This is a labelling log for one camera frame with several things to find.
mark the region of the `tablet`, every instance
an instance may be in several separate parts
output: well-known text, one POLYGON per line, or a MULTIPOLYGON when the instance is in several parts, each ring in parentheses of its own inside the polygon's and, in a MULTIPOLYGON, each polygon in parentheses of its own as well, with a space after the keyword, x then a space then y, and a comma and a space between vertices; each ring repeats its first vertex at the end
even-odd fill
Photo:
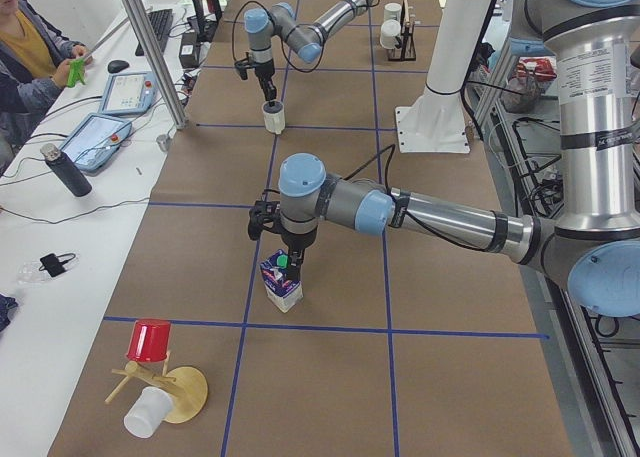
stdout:
POLYGON ((89 114, 60 146, 83 172, 95 173, 129 137, 131 122, 118 117, 89 114))
POLYGON ((102 94, 98 112, 106 115, 140 115, 153 104, 156 95, 153 72, 112 74, 102 94))

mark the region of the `keyboard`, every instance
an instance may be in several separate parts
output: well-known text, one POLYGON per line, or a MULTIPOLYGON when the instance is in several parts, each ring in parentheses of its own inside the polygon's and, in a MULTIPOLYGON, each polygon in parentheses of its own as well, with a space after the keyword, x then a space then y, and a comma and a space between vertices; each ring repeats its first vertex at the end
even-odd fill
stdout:
MULTIPOLYGON (((147 13, 147 15, 149 16, 153 33, 156 34, 156 38, 158 39, 160 51, 164 52, 164 49, 167 48, 167 42, 169 41, 169 30, 171 30, 171 24, 173 23, 173 12, 171 9, 152 10, 147 13)), ((142 45, 140 45, 139 42, 136 55, 144 55, 142 45)))

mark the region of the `hand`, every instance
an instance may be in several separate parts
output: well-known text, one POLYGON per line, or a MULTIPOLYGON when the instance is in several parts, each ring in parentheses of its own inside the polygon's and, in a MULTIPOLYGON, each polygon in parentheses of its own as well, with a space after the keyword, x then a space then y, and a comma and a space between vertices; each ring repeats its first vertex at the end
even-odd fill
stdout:
MULTIPOLYGON (((88 53, 89 53, 89 49, 87 49, 84 45, 74 45, 73 49, 71 49, 71 54, 73 54, 73 56, 76 59, 88 53)), ((89 57, 84 63, 90 64, 92 61, 93 61, 93 57, 89 57)))
POLYGON ((51 80, 53 80, 53 83, 56 84, 59 89, 64 89, 67 86, 69 72, 71 71, 70 63, 71 60, 69 59, 63 60, 56 69, 56 73, 51 76, 51 80))

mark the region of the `sticker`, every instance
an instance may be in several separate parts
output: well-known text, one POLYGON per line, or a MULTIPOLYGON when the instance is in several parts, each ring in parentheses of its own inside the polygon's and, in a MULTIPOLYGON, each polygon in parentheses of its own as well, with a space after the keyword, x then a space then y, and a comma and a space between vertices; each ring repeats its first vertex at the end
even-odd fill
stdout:
POLYGON ((629 57, 624 43, 590 50, 558 61, 560 105, 614 95, 629 97, 629 57))
POLYGON ((634 142, 633 133, 627 129, 620 129, 614 132, 605 132, 596 137, 596 150, 605 150, 619 145, 632 144, 634 142))

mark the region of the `white table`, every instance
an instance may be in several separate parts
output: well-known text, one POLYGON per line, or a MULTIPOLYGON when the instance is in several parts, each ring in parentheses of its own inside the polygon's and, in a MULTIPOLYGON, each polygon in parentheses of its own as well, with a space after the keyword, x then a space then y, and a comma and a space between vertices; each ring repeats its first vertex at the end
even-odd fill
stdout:
MULTIPOLYGON (((174 24, 185 13, 173 7, 174 24)), ((120 22, 124 12, 114 20, 120 22)), ((135 57, 137 40, 130 25, 124 26, 94 54, 87 67, 87 85, 66 89, 53 109, 101 95, 107 81, 107 63, 124 59, 127 71, 149 70, 144 57, 135 57)), ((178 61, 180 39, 169 39, 164 52, 172 78, 182 75, 178 61)), ((57 112, 36 129, 68 134, 99 100, 57 112)), ((0 186, 0 206, 32 217, 59 220, 102 205, 139 200, 150 195, 164 154, 156 143, 162 133, 173 133, 166 106, 135 120, 138 129, 126 147, 108 166, 89 177, 93 190, 74 197, 52 173, 15 185, 0 186)), ((7 175, 16 172, 24 157, 42 158, 41 142, 56 137, 37 137, 25 145, 7 175)), ((14 179, 0 178, 0 185, 47 171, 43 162, 24 161, 14 179)), ((37 457, 46 455, 64 417, 104 311, 118 281, 146 209, 142 204, 102 210, 57 225, 36 223, 6 212, 0 213, 0 293, 15 297, 19 308, 12 323, 0 333, 0 455, 37 457), (18 270, 48 253, 77 253, 78 265, 43 284, 20 284, 18 270)))

